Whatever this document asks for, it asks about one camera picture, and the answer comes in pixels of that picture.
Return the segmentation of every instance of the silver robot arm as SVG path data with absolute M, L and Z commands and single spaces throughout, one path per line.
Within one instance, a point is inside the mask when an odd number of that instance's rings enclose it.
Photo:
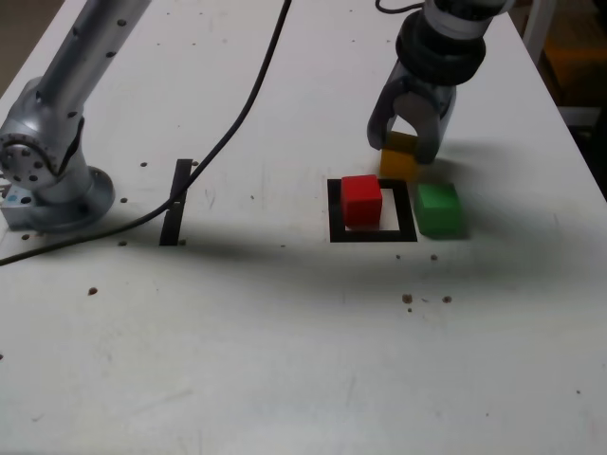
M 150 2 L 88 0 L 45 75 L 12 105 L 0 128 L 0 167 L 12 184 L 2 212 L 11 229 L 68 231 L 112 206 L 111 179 L 84 160 L 84 103 Z
M 398 57 L 367 126 L 369 144 L 389 147 L 396 117 L 410 123 L 417 141 L 414 158 L 434 161 L 449 124 L 456 86 L 469 81 L 485 59 L 483 39 L 493 17 L 513 0 L 426 0 L 405 19 Z

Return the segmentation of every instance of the floor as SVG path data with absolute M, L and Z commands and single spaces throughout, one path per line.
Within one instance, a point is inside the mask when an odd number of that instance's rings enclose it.
M 0 0 L 0 96 L 64 0 Z

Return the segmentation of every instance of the cube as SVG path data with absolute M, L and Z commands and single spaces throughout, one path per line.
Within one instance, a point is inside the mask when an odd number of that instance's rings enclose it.
M 379 225 L 381 204 L 381 187 L 375 175 L 341 180 L 341 215 L 349 228 Z
M 464 214 L 452 184 L 417 185 L 414 212 L 419 232 L 427 237 L 463 234 Z
M 417 161 L 413 155 L 406 152 L 383 149 L 379 173 L 395 180 L 413 182 L 417 178 Z

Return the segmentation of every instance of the white table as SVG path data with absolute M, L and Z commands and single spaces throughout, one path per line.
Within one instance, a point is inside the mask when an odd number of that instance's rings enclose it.
M 153 2 L 86 105 L 88 162 L 128 197 L 105 224 L 156 207 L 228 128 L 281 4 Z M 0 270 L 0 452 L 605 453 L 607 209 L 507 16 L 431 169 L 470 238 L 327 241 L 326 178 L 377 166 L 365 127 L 402 19 L 294 2 L 250 117 L 188 193 L 186 246 L 158 247 L 158 219 Z M 0 254 L 45 241 L 22 234 Z

